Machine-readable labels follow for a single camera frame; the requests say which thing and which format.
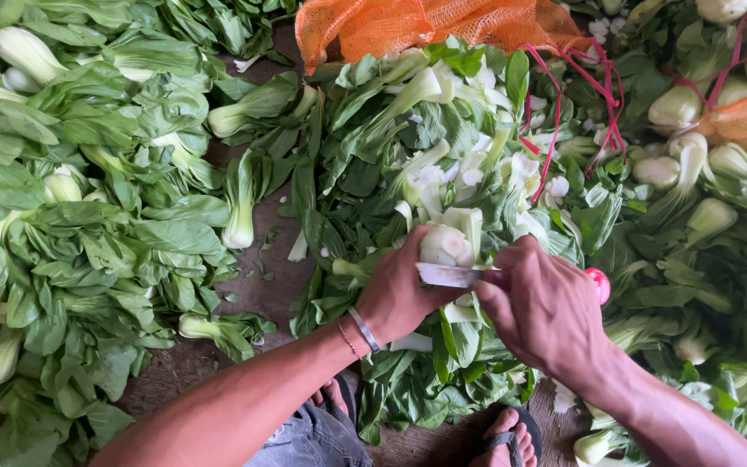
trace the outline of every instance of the foot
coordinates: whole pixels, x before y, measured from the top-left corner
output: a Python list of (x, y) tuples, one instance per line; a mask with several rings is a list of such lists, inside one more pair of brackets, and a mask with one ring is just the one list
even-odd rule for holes
[[(486, 430), (483, 439), (492, 438), (494, 435), (499, 435), (509, 431), (513, 426), (517, 424), (514, 429), (514, 438), (518, 441), (518, 447), (520, 448), (520, 458), (524, 461), (524, 467), (535, 467), (538, 464), (538, 459), (534, 456), (534, 445), (532, 445), (532, 435), (526, 432), (526, 425), (518, 424), (518, 412), (509, 407), (504, 409), (501, 414), (497, 417), (495, 423)], [(510, 467), (511, 461), (509, 459), (509, 447), (507, 445), (499, 445), (493, 450), (485, 452), (477, 456), (470, 464), (469, 467)]]
[[(342, 399), (342, 390), (339, 388), (336, 378), (327, 381), (325, 385), (317, 390), (313, 396), (307, 399), (307, 401), (310, 404), (319, 407), (325, 402), (326, 397), (328, 400), (333, 402), (334, 406), (337, 406), (338, 409), (342, 410), (345, 415), (348, 414), (348, 406), (345, 404), (345, 399)], [(517, 419), (517, 412), (515, 412), (514, 416), (515, 419)]]

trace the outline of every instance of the bracelet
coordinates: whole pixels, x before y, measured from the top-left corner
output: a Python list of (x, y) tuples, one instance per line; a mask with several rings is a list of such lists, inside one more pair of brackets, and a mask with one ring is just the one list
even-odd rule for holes
[(359, 352), (356, 351), (356, 347), (354, 347), (354, 345), (350, 343), (350, 339), (348, 339), (348, 337), (345, 335), (345, 329), (342, 329), (342, 321), (340, 319), (337, 319), (336, 322), (338, 323), (339, 331), (342, 332), (342, 337), (345, 338), (345, 342), (347, 342), (348, 345), (350, 345), (350, 350), (354, 351), (356, 356), (358, 356), (359, 360), (362, 360), (362, 356), (359, 355)]
[(371, 334), (371, 330), (368, 329), (365, 322), (362, 321), (362, 317), (359, 316), (356, 308), (353, 306), (348, 307), (348, 313), (350, 313), (350, 316), (354, 317), (356, 325), (359, 326), (359, 331), (362, 332), (362, 335), (365, 336), (365, 340), (368, 341), (368, 345), (371, 346), (371, 351), (373, 351), (373, 353), (379, 352), (379, 344), (374, 340), (374, 335)]

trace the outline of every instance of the silver bangle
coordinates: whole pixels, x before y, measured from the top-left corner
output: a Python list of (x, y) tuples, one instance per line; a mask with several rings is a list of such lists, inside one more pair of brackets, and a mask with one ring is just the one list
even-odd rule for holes
[(371, 346), (371, 351), (373, 351), (373, 353), (379, 352), (379, 344), (374, 340), (374, 335), (371, 334), (371, 330), (368, 329), (365, 322), (362, 321), (362, 317), (359, 316), (359, 312), (356, 311), (356, 308), (353, 306), (348, 307), (348, 313), (350, 313), (350, 316), (354, 317), (356, 325), (359, 326), (359, 331), (362, 332), (362, 335), (365, 336), (365, 340), (368, 341), (368, 345)]

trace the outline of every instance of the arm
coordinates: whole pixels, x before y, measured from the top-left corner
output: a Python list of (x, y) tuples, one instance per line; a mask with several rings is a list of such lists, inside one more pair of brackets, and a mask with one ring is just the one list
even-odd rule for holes
[[(430, 228), (411, 231), (383, 256), (356, 308), (379, 345), (408, 335), (462, 290), (420, 288), (414, 263)], [(352, 318), (235, 365), (115, 438), (92, 467), (242, 465), (325, 381), (370, 346)]]
[(616, 419), (656, 465), (747, 465), (742, 435), (610, 342), (595, 286), (581, 270), (528, 235), (500, 251), (495, 266), (510, 271), (511, 292), (480, 282), (477, 297), (521, 361)]

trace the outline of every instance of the forearm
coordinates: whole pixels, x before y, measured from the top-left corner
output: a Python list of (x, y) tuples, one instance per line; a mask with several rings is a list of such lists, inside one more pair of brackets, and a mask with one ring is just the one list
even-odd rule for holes
[(657, 465), (747, 465), (747, 441), (709, 410), (644, 371), (615, 345), (568, 387), (636, 434)]
[[(348, 317), (345, 334), (370, 347)], [(223, 372), (100, 451), (95, 467), (241, 465), (296, 409), (357, 356), (336, 323)]]

